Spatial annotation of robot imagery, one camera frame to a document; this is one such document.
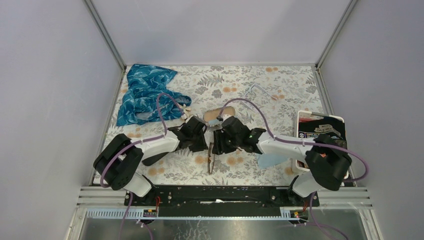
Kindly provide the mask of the small light blue cloth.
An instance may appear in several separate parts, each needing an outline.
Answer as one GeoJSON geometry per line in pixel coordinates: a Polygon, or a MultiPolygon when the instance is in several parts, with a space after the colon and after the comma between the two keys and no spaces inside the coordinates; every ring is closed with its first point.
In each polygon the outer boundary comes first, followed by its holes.
{"type": "Polygon", "coordinates": [[[221,125],[222,125],[222,120],[219,120],[219,119],[212,119],[212,120],[210,120],[210,121],[208,121],[207,122],[207,126],[209,127],[209,128],[219,128],[219,127],[221,127],[221,125]]]}

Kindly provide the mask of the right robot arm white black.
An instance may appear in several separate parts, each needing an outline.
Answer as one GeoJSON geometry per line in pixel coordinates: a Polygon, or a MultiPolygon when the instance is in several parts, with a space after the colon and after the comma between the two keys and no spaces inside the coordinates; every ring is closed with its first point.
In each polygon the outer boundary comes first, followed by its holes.
{"type": "Polygon", "coordinates": [[[305,163],[309,171],[296,177],[287,191],[287,201],[301,205],[320,189],[338,191],[352,159],[327,134],[316,138],[273,135],[264,128],[248,128],[238,118],[227,117],[213,133],[212,153],[229,154],[236,150],[247,153],[281,155],[305,163]]]}

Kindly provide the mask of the brown sunglasses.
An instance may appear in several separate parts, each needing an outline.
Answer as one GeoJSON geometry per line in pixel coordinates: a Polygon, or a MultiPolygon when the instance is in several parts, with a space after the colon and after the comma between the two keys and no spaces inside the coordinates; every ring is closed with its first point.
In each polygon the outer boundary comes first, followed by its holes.
{"type": "Polygon", "coordinates": [[[214,143],[210,142],[207,153],[207,173],[209,175],[213,174],[214,165],[215,165],[215,154],[213,153],[214,143]]]}

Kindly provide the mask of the flag pattern glasses case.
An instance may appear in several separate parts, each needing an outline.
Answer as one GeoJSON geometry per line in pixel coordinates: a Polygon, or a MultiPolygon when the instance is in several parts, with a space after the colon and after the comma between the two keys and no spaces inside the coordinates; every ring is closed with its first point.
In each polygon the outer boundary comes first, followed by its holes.
{"type": "Polygon", "coordinates": [[[218,116],[223,116],[223,115],[235,116],[236,110],[232,106],[226,106],[223,109],[222,108],[210,109],[203,114],[203,120],[205,122],[210,122],[210,121],[217,120],[218,116]]]}

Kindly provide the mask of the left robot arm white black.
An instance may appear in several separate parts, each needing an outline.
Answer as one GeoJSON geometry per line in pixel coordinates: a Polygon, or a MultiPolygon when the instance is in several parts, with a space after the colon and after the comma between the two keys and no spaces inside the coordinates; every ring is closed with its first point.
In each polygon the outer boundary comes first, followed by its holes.
{"type": "Polygon", "coordinates": [[[151,166],[179,150],[207,150],[205,130],[206,123],[193,116],[180,126],[169,127],[164,135],[133,140],[120,133],[97,156],[93,168],[100,174],[101,184],[114,191],[131,192],[142,205],[148,206],[154,202],[155,192],[149,180],[137,173],[139,165],[151,166]]]}

